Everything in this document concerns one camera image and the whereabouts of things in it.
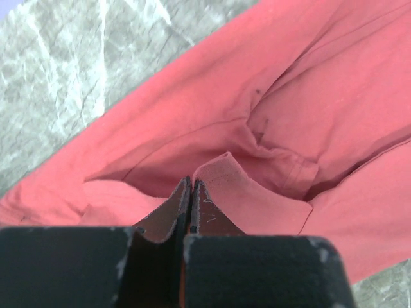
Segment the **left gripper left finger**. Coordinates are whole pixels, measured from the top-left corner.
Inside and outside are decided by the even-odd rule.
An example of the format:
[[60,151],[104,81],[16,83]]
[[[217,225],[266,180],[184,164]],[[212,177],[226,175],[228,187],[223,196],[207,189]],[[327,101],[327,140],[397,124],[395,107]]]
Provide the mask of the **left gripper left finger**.
[[183,178],[131,227],[3,227],[2,307],[177,307],[191,198]]

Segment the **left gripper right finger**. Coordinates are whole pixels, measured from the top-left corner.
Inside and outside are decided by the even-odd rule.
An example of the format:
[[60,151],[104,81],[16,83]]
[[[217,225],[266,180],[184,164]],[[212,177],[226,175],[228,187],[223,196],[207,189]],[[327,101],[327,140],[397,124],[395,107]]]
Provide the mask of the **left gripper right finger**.
[[196,181],[184,238],[185,307],[354,307],[336,248],[321,237],[247,235]]

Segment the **dusty red t-shirt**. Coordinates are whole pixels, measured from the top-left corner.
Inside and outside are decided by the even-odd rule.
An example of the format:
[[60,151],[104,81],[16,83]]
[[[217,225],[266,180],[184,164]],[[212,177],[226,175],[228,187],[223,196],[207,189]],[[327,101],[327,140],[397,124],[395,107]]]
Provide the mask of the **dusty red t-shirt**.
[[1,224],[133,225],[181,178],[242,231],[315,235],[351,282],[410,257],[410,2],[261,1],[1,199]]

